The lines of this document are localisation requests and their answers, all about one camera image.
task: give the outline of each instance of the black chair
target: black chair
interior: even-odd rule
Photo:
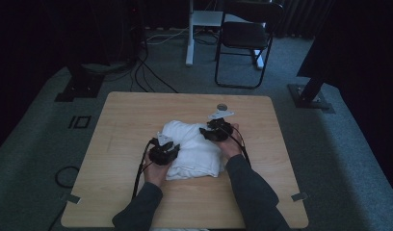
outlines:
[[[226,17],[234,15],[244,21],[225,21]],[[277,3],[248,1],[248,0],[226,0],[223,6],[223,18],[221,22],[220,37],[215,55],[215,82],[222,87],[256,89],[262,84],[268,63],[269,53],[272,47],[275,27],[283,16],[283,8]],[[229,48],[248,49],[250,54],[222,52],[222,45]],[[253,64],[257,63],[262,52],[267,49],[265,62],[263,64],[259,83],[255,86],[239,86],[220,83],[218,71],[220,55],[242,55],[253,56]]]

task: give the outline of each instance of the white cloth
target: white cloth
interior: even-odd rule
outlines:
[[[173,120],[164,125],[162,134],[172,138],[175,145],[180,144],[178,157],[172,162],[167,180],[189,179],[200,176],[218,177],[223,171],[221,150],[206,140],[199,128],[205,124],[187,124]]]

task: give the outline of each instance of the table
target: table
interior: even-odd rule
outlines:
[[[67,202],[62,225],[113,227],[112,217],[131,200],[147,142],[171,120],[207,122],[220,103],[235,112],[226,121],[240,124],[252,168],[279,196],[277,208],[288,224],[307,226],[302,201],[291,198],[299,187],[269,97],[134,92],[109,94],[71,192],[80,202]],[[167,181],[162,191],[153,227],[244,227],[226,171],[218,178]]]
[[[221,27],[222,12],[211,12],[211,11],[194,11],[194,0],[190,0],[190,16],[189,16],[189,35],[188,35],[188,47],[187,47],[187,58],[185,61],[186,66],[192,66],[194,63],[194,26],[213,26]],[[241,18],[236,16],[227,17],[226,20],[232,21],[243,21]],[[256,61],[258,69],[263,68],[263,59],[260,56]]]

